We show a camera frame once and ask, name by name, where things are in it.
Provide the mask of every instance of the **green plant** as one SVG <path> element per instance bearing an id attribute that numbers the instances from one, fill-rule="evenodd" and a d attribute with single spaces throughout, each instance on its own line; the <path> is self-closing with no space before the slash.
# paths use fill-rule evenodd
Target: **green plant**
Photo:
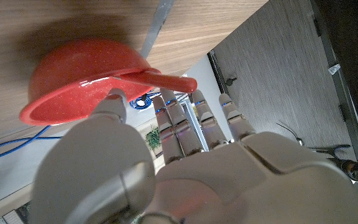
<path id="1" fill-rule="evenodd" d="M 151 132 L 146 134 L 146 143 L 149 145 L 150 149 L 154 151 L 154 149 L 161 146 L 160 141 L 160 131 L 158 130 L 158 127 L 151 126 L 152 130 Z"/>

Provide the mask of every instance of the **white wall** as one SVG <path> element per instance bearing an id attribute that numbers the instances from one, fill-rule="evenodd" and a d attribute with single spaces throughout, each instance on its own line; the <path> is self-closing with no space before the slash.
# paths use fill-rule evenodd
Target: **white wall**
<path id="1" fill-rule="evenodd" d="M 188 77 L 195 78 L 197 80 L 197 89 L 203 92 L 205 100 L 208 102 L 212 113 L 215 115 L 223 134 L 227 140 L 232 139 L 229 126 L 227 125 L 226 118 L 219 104 L 219 96 L 221 94 L 218 84 L 214 76 L 211 64 L 208 56 L 205 55 L 197 64 L 191 67 L 186 72 Z"/>

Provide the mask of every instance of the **robot finger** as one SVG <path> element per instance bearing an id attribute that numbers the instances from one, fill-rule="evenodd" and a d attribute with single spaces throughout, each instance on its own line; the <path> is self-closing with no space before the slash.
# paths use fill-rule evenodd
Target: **robot finger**
<path id="1" fill-rule="evenodd" d="M 208 148 L 213 150 L 218 146 L 228 144 L 218 121 L 214 117 L 214 114 L 212 114 L 211 108 L 209 108 L 201 91 L 196 90 L 193 93 L 193 101 L 196 105 L 198 121 L 200 122 L 201 130 L 203 130 Z"/>
<path id="2" fill-rule="evenodd" d="M 246 120 L 246 117 L 237 109 L 237 106 L 230 99 L 229 95 L 223 93 L 219 97 L 219 102 L 235 141 L 241 141 L 244 137 L 250 134 L 255 134 L 254 128 L 248 120 Z"/>
<path id="3" fill-rule="evenodd" d="M 200 140 L 197 138 L 196 133 L 186 119 L 185 112 L 175 98 L 173 91 L 166 89 L 161 89 L 160 91 L 162 98 L 165 101 L 165 107 L 167 108 L 169 117 L 171 118 L 175 134 L 185 156 L 201 152 L 203 147 Z"/>
<path id="4" fill-rule="evenodd" d="M 175 160 L 184 158 L 179 141 L 175 135 L 171 119 L 165 107 L 165 103 L 160 96 L 153 98 L 153 106 L 155 117 L 158 122 L 158 130 L 160 132 L 160 140 L 162 145 L 162 153 L 165 165 Z"/>

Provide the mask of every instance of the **wood grain surface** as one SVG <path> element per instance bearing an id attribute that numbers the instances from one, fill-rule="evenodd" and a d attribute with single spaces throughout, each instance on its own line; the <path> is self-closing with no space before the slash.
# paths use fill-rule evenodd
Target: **wood grain surface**
<path id="1" fill-rule="evenodd" d="M 90 37 L 140 50 L 157 5 L 158 0 L 0 1 L 0 138 L 32 128 L 19 121 L 19 112 L 27 104 L 29 77 L 44 55 Z"/>
<path id="2" fill-rule="evenodd" d="M 270 0 L 215 49 L 232 99 L 258 131 L 307 147 L 351 144 L 309 0 Z M 340 153 L 355 159 L 352 149 Z"/>
<path id="3" fill-rule="evenodd" d="M 149 62 L 167 74 L 182 75 L 266 1 L 175 1 Z M 67 41 L 90 37 L 117 40 L 140 51 L 158 3 L 0 1 L 0 142 L 16 133 L 39 131 L 18 115 L 27 104 L 29 78 L 43 56 Z"/>
<path id="4" fill-rule="evenodd" d="M 163 73 L 184 74 L 267 0 L 175 1 L 147 61 Z"/>

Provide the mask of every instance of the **robotic hand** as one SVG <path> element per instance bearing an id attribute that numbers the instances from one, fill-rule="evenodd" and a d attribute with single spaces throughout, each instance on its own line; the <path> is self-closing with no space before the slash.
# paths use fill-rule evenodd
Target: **robotic hand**
<path id="1" fill-rule="evenodd" d="M 228 143 L 202 93 L 193 94 L 210 152 L 170 90 L 154 98 L 166 166 L 154 176 L 112 90 L 49 152 L 35 180 L 32 223 L 358 223 L 358 190 L 322 155 L 256 134 L 230 97 L 219 102 Z"/>

